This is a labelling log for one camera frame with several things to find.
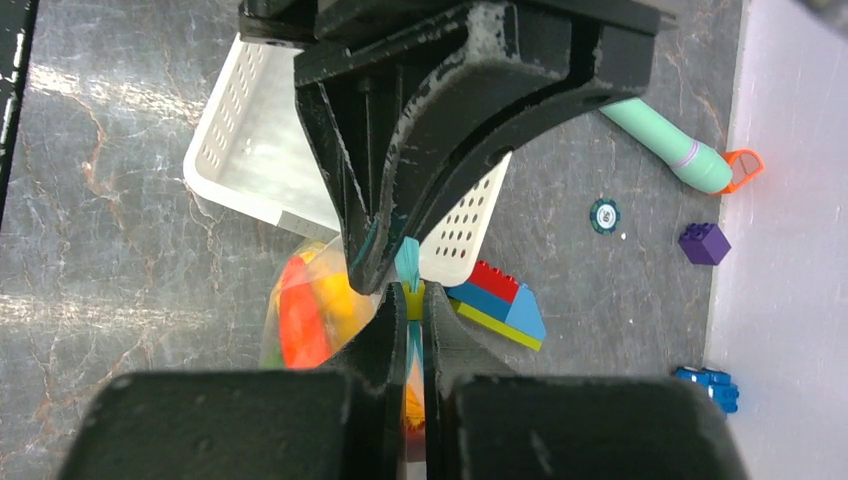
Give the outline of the clear zip top bag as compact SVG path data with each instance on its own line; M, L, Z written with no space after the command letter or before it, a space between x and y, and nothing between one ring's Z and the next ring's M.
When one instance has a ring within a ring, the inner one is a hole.
M425 389L421 320L426 291L416 276L402 284L408 315L403 407L405 477L424 479ZM378 295L349 285L341 240L305 240L289 257L271 290L260 347L262 368L315 368L339 351L373 318Z

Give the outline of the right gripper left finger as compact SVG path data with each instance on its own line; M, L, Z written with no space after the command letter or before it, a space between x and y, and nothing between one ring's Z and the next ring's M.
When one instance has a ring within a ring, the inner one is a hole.
M314 369L146 371L93 400L63 479L400 479L406 305Z

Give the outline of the yellow lemon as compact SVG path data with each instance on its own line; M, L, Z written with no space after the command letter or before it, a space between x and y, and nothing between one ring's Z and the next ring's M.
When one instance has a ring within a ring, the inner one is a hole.
M355 292L346 273L317 278L311 286L325 323L337 337L352 337L372 318L371 298Z

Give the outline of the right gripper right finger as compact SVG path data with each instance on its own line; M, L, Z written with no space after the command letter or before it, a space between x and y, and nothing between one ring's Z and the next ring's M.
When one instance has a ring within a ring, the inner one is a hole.
M744 479L728 422L671 376L528 376L483 347L444 289L423 297L431 479Z

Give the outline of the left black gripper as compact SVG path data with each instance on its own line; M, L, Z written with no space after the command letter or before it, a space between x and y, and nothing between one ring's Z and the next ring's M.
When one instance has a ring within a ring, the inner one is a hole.
M293 48L296 107L348 279L378 290L511 150L645 91L656 1L244 1L248 43ZM416 87L398 117L398 84Z

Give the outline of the orange carrot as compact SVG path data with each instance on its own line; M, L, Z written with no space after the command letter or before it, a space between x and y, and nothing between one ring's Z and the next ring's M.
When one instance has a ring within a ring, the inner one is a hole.
M301 256L287 262L279 293L279 339L284 364L292 369L317 367L333 353Z

